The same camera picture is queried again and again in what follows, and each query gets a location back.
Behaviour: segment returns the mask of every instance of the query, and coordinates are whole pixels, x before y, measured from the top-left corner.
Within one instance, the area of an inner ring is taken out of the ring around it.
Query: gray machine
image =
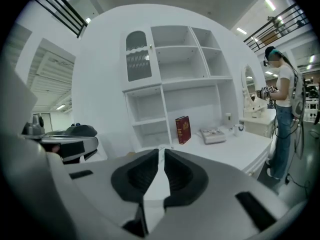
[[[26,123],[22,137],[40,143],[47,152],[57,153],[64,164],[79,163],[92,157],[98,148],[97,131],[90,125],[70,126],[63,131],[45,134],[44,121],[39,114],[33,115],[32,123]]]

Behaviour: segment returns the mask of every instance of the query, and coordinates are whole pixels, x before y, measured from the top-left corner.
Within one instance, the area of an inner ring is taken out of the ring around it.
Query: arched cabinet door
[[[123,33],[119,64],[124,92],[161,83],[151,28]]]

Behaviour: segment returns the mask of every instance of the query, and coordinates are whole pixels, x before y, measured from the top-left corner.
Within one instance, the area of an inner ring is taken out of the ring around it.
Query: small box
[[[179,144],[185,144],[191,138],[189,116],[181,116],[175,120]]]
[[[227,140],[226,135],[218,127],[200,129],[200,132],[205,144],[225,142]]]

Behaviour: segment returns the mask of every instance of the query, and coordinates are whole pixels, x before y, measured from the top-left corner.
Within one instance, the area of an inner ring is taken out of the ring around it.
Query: mirror
[[[258,98],[256,91],[256,79],[254,71],[249,65],[246,65],[241,73],[242,91],[244,96],[244,117],[261,118],[268,102],[264,99]]]

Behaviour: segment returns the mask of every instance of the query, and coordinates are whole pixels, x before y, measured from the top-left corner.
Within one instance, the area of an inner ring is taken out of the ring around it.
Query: black hair
[[[274,49],[276,49],[274,46],[269,46],[269,47],[267,47],[267,48],[265,49],[265,51],[264,51],[264,56],[265,56],[265,58],[266,58],[267,60],[268,60],[268,57],[269,57],[271,51],[274,50]],[[288,58],[287,58],[286,56],[284,56],[284,55],[283,55],[281,52],[279,52],[279,51],[276,51],[274,54],[277,55],[279,58],[282,58],[282,59],[284,60],[284,62],[287,63],[287,64],[292,68],[293,72],[295,73],[296,70],[295,70],[294,66],[292,66],[292,64],[290,63],[290,61],[288,60]]]

